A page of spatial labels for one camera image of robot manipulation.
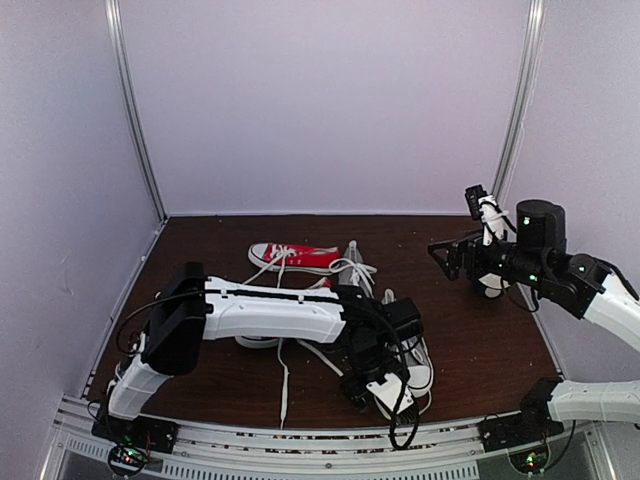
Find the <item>grey sneaker with laces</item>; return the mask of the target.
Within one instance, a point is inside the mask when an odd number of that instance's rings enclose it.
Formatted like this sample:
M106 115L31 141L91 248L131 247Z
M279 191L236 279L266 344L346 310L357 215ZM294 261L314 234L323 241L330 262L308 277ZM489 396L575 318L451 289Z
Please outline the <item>grey sneaker with laces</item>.
M351 240L343 255L330 263L329 271L338 276L340 285L359 287L367 297L374 297L377 268L364 261L356 240Z

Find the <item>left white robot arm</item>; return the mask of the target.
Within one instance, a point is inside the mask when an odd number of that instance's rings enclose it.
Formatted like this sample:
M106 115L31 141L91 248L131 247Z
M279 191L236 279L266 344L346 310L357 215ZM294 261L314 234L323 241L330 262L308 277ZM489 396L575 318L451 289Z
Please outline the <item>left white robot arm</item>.
M203 342L240 336L339 344L351 367L341 386L356 407L376 401L395 424L419 418L403 344L423 328L408 298L383 304L355 285L286 289L235 283L207 276L203 264L188 262L157 299L128 317L141 314L148 319L100 405L106 429L123 444L143 436L143 407L165 382L195 369Z

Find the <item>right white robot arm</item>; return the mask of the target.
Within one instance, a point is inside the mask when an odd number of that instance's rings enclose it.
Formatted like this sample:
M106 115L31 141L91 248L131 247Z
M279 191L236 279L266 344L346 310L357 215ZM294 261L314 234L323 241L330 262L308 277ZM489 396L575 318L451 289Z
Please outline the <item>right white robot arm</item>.
M467 194L480 230L429 245L428 253L446 277L461 272L487 290L526 285L532 300L546 299L579 320L597 325L633 349L639 347L639 296L620 269L585 253L566 251L563 207L541 199L519 202L509 221L492 196ZM539 380L522 399L512 430L519 440L535 440L551 423L590 420L639 421L639 383Z

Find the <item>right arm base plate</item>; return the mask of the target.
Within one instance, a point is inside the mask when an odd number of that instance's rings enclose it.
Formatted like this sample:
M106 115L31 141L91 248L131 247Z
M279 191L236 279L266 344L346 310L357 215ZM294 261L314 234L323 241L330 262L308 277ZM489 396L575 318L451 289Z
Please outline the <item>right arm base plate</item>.
M564 432L564 425L537 414L513 413L487 415L478 423L480 439L486 453L542 442Z

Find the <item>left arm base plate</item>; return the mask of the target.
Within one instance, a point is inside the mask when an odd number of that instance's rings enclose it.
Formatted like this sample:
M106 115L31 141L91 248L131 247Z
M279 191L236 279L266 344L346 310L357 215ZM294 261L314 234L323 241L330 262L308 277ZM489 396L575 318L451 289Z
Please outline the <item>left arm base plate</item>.
M91 433L113 443L122 443L151 452L171 454L179 426L175 422L139 416L123 420L106 416L95 421Z

